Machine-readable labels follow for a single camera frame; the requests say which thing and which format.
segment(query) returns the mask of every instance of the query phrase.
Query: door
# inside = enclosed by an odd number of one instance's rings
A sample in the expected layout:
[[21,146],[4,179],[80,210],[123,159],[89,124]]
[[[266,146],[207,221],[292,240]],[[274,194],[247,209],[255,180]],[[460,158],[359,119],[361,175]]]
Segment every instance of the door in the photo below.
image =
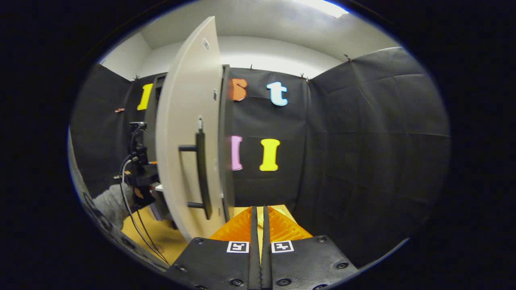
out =
[[225,224],[217,160],[222,73],[215,17],[209,17],[176,55],[156,116],[159,179],[187,241],[210,237]]

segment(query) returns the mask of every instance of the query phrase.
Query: gray sleeve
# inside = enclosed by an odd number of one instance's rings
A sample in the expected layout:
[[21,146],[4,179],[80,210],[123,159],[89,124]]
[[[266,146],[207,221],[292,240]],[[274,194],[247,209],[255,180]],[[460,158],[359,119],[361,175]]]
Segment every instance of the gray sleeve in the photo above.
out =
[[[134,203],[133,190],[125,183],[122,184],[122,189],[129,207],[131,207]],[[120,194],[120,184],[111,185],[93,199],[93,203],[117,229],[122,229],[124,220],[129,216],[129,212],[127,212],[123,197]]]

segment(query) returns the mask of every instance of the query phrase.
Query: foam letter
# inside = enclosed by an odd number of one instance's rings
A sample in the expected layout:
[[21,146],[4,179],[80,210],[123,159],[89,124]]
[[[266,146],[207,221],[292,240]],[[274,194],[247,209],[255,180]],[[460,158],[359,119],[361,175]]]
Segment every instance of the foam letter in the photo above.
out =
[[141,94],[141,101],[136,109],[138,111],[147,109],[147,105],[149,104],[149,97],[151,96],[152,84],[146,84],[143,86],[143,94]]
[[276,171],[278,165],[276,164],[276,149],[280,142],[276,139],[263,139],[263,162],[260,165],[262,171]]
[[240,142],[242,142],[242,137],[231,136],[231,169],[233,170],[243,168],[240,164]]
[[280,82],[268,84],[267,89],[270,89],[270,100],[273,104],[278,106],[284,106],[288,103],[288,100],[284,99],[281,95],[281,92],[286,92],[287,88],[281,86]]
[[243,78],[234,78],[233,81],[233,101],[241,101],[246,97],[247,81]]

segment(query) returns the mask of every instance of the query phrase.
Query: clip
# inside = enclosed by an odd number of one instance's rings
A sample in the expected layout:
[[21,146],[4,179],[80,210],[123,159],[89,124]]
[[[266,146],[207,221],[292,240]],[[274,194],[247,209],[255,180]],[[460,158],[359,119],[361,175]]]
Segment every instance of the clip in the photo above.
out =
[[347,54],[344,54],[344,56],[345,56],[345,57],[347,57],[347,59],[349,60],[349,62],[353,62],[353,61],[351,60],[351,58],[349,58],[349,56],[348,56]]

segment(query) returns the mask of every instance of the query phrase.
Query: door handle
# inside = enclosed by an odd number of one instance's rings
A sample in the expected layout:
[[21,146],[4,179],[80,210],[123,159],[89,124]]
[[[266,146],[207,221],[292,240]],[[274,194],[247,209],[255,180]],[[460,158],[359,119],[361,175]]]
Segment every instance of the door handle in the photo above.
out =
[[209,220],[212,216],[212,203],[209,200],[208,179],[206,177],[206,148],[202,126],[200,126],[199,132],[196,133],[195,137],[195,145],[179,145],[180,152],[195,152],[197,157],[197,174],[199,175],[202,203],[189,202],[188,207],[203,208],[206,213],[206,219]]

